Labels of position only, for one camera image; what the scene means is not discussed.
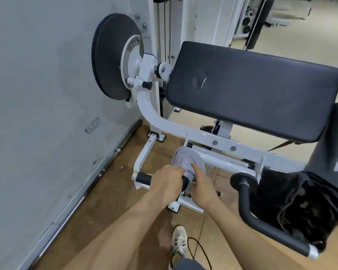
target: right hand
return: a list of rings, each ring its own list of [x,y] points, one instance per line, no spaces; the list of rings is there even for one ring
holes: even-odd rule
[[[196,184],[191,184],[190,195],[197,206],[208,210],[214,202],[219,200],[217,192],[212,181],[203,170],[196,164],[191,164],[191,166],[195,172]]]

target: black cable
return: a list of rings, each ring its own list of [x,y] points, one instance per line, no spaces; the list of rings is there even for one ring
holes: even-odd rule
[[[207,254],[206,254],[205,251],[204,251],[203,246],[199,243],[199,241],[198,241],[197,239],[195,239],[195,238],[193,238],[193,237],[188,237],[188,249],[189,249],[189,252],[190,252],[192,258],[194,259],[194,256],[193,256],[193,254],[192,254],[192,252],[191,252],[191,250],[190,250],[190,247],[189,247],[189,239],[193,239],[193,240],[196,241],[196,243],[200,246],[200,248],[202,249],[202,251],[203,251],[203,253],[204,253],[204,256],[207,258],[207,261],[208,261],[208,263],[209,263],[210,270],[212,270],[212,265],[210,264],[210,261],[209,261],[209,259],[208,259]]]

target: wooden floor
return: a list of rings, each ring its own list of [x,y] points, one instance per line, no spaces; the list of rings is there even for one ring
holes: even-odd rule
[[[144,195],[146,190],[136,190],[131,175],[134,162],[147,141],[149,128],[141,126],[135,136],[118,155],[93,191],[69,220],[53,245],[36,265],[36,270],[62,269],[76,254],[89,244],[105,228]],[[154,173],[171,163],[175,150],[184,140],[168,135],[164,143],[157,142],[149,154],[142,171]],[[222,201],[238,214],[238,194],[229,183],[229,173],[214,169],[210,175],[217,190],[223,193]],[[241,269],[228,244],[214,221],[205,213],[199,214],[181,207],[178,214],[163,210],[151,226],[139,248],[136,269],[167,269],[171,253],[171,233],[177,224],[187,230],[188,236],[198,239],[213,269]],[[267,239],[309,270],[338,270],[338,228],[328,241],[328,248],[316,261],[307,259],[288,248]],[[209,269],[206,258],[194,242],[189,247],[196,250],[195,259]]]

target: wall outlet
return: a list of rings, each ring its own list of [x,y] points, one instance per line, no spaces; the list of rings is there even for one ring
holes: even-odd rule
[[[100,123],[100,119],[98,117],[95,118],[94,121],[91,122],[88,127],[86,127],[85,132],[87,134],[90,134],[95,129],[95,127],[99,125],[99,123]]]

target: white wall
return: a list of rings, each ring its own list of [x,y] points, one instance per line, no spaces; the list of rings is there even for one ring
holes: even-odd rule
[[[0,269],[19,268],[59,225],[56,218],[140,116],[102,94],[90,52],[99,22],[134,14],[136,2],[0,0]],[[149,34],[144,40],[150,52]],[[86,134],[96,117],[101,123]]]

